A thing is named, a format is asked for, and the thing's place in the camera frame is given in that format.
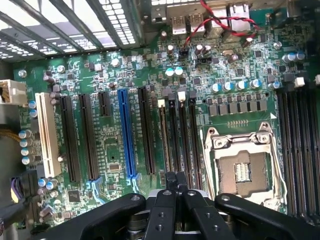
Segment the white pci slot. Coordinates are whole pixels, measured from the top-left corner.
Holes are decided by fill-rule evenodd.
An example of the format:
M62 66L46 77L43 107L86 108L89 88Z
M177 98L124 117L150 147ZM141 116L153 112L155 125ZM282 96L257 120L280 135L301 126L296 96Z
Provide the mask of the white pci slot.
M50 100L49 93L41 92L35 94L42 160L46 178L53 178L61 174L61 166L58 162L59 148L54 107L50 104Z

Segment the green circuit board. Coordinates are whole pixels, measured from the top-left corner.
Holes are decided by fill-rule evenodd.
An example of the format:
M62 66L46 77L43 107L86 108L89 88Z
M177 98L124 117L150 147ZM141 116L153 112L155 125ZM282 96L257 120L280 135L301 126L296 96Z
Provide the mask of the green circuit board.
M202 39L195 37L190 43L189 56L182 60L179 59L177 50L175 50L173 56L168 56L167 46L171 44L175 49L181 48L184 40L167 39L166 41L161 41L160 39L155 39L146 48L15 63L14 79L26 83L29 101L35 99L35 93L47 93L50 91L48 90L48 83L43 81L46 71L50 71L52 72L52 77L56 79L61 87L61 94L63 96L71 96L73 103L81 181L70 182L67 164L65 162L61 163L62 174L55 177L59 182L57 188L58 196L50 197L46 194L43 199L43 204L49 204L54 211L50 224L52 226L58 225L127 193L136 192L147 197L152 189L165 187L166 163L160 115L158 102L153 101L167 99L168 94L176 94L181 91L187 94L190 91L196 92L195 111L198 134L202 131L206 135L208 128L212 126L221 135L250 133L257 131L261 122L268 122L272 126L277 142L281 142L277 98L274 92L268 88L268 84L271 80L281 82L284 72L298 73L308 71L311 79L315 77L317 68L312 65L312 57L308 58L307 56L303 62L302 69L297 69L296 64L284 67L281 61L284 54L302 50L314 30L311 21L296 22L286 28L272 30L266 17L269 12L271 10L267 9L251 11L251 18L256 21L261 30L259 31L259 36L254 39L254 43L247 48L242 48L239 42L222 43L218 38ZM273 45L274 42L281 42L282 48L276 50ZM212 47L211 57L217 62L196 64L194 48L197 44L210 45ZM233 50L234 53L240 56L240 60L225 64L225 60L229 57L223 55L225 50ZM113 67L111 65L113 59L119 60L119 66ZM102 70L92 70L92 64L100 65ZM65 72L58 73L58 66L64 66ZM175 69L176 67L182 67L182 76L166 77L166 70L168 68ZM27 72L26 78L18 76L18 71L22 69ZM212 85L215 83L232 82L236 84L242 80L252 81L255 79L261 81L261 87L257 89L248 87L239 91L234 88L229 92L221 91L221 93L213 93L211 90ZM142 86L147 87L149 96L151 92L154 92L152 95L154 99L150 98L150 116L156 166L155 174L147 174L145 163L137 94L137 88ZM138 177L131 181L128 181L126 176L118 89L127 89L129 96L134 158L136 172L138 173ZM98 93L102 91L109 93L112 116L100 115ZM93 190L88 185L88 168L83 147L85 142L83 138L84 129L81 124L79 94L90 95L98 169L101 176L99 201L93 197L91 194ZM237 109L236 112L233 112L234 110L227 107L231 102L260 102L261 108L258 107L241 113ZM226 106L226 111L220 108L217 113L211 112L210 106L221 105ZM19 110L22 129L31 128L29 111L30 109L22 107ZM59 152L62 154L65 153L66 148L59 105L55 107L55 124ZM33 138L34 155L41 156L41 143L36 135ZM278 158L281 165L282 154L280 146L278 147ZM202 150L200 150L200 159L203 159L203 154ZM41 157L37 159L39 161L33 164L41 164ZM118 164L118 168L111 168L111 166L114 166L113 164ZM203 163L201 164L201 172L203 173L203 189L206 191L207 185ZM268 170L266 172L267 178L271 179L272 176L268 175ZM281 211L286 212L285 205L281 207Z

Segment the blue pcie slot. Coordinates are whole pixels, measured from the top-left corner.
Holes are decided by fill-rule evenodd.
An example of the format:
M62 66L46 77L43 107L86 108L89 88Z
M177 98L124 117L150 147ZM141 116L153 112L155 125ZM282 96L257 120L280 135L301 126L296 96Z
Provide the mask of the blue pcie slot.
M119 89L117 93L118 93L119 111L120 111L120 118L121 118L126 177L131 179L137 175L137 172L136 172L134 138L132 133L129 97L128 97L127 89Z

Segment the motherboard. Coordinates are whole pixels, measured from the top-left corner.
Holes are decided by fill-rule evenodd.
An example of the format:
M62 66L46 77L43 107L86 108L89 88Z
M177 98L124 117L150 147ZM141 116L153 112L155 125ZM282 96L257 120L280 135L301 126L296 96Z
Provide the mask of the motherboard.
M37 170L39 204L52 212L35 223L56 226L128 193L148 197L172 171L212 199L233 193L287 213L275 90L316 77L305 50L314 23L272 29L271 12L250 11L260 30L247 45L198 35L184 46L168 27L145 48L15 63L29 102L19 109L31 132L22 161Z

